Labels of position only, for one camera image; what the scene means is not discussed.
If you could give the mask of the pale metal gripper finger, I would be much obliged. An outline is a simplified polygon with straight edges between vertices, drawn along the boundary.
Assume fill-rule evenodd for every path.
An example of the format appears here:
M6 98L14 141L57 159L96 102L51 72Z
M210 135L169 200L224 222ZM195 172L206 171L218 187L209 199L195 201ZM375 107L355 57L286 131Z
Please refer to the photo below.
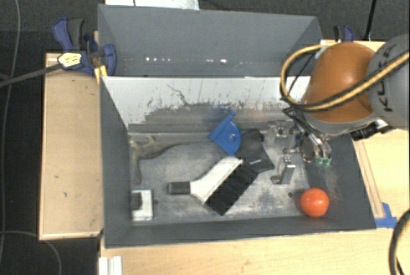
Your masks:
M274 185L288 185L291 183L296 165L292 161L291 156L284 155L280 157L276 172L271 176L271 182Z
M276 140L285 140L290 137L288 121L273 121L268 123L265 135L266 143L274 143Z

